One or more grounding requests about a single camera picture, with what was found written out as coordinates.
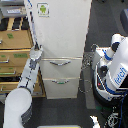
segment metal handle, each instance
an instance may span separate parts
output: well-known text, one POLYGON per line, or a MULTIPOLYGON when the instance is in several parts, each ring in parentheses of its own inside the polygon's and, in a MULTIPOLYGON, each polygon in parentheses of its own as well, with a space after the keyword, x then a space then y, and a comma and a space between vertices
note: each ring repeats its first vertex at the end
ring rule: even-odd
POLYGON ((66 65, 68 63, 71 63, 71 61, 67 61, 67 62, 64 62, 64 63, 61 63, 61 64, 58 64, 56 63, 55 61, 50 61, 51 64, 54 64, 54 65, 57 65, 57 66, 63 66, 63 65, 66 65))
POLYGON ((15 75, 16 74, 16 71, 14 72, 2 72, 0 73, 0 75, 15 75))
POLYGON ((4 91, 3 91, 3 87, 4 87, 4 86, 2 86, 1 89, 0 89, 1 92, 11 92, 11 91, 12 91, 12 90, 4 90, 4 91))
POLYGON ((7 59, 6 61, 0 61, 0 63, 8 63, 9 59, 7 59))
POLYGON ((69 82, 69 80, 66 81, 57 81, 57 80, 53 80, 52 82, 56 83, 56 84, 66 84, 69 82))

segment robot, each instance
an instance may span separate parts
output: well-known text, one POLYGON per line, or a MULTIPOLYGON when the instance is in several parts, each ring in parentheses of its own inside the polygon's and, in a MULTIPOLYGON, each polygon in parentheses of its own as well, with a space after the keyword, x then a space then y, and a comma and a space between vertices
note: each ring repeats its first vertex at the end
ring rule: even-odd
POLYGON ((32 114, 32 97, 39 69, 39 61, 43 54, 42 46, 36 44, 30 51, 16 89, 11 91, 5 100, 3 128, 23 128, 32 114))
POLYGON ((128 90, 128 37, 114 34, 111 47, 96 48, 92 69, 93 92, 101 104, 118 104, 128 90))

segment label sticker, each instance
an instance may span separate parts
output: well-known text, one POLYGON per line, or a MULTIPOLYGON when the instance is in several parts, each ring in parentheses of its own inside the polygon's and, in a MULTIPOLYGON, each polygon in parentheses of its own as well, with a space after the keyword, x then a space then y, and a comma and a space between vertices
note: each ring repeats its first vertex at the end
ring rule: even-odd
POLYGON ((6 56, 5 55, 1 55, 2 58, 5 58, 6 56))
POLYGON ((47 3, 38 3, 37 10, 39 16, 49 17, 49 5, 47 3))
POLYGON ((12 35, 12 33, 8 33, 7 36, 8 36, 9 39, 14 38, 13 35, 12 35))
POLYGON ((26 53, 13 54, 14 58, 28 58, 26 53))

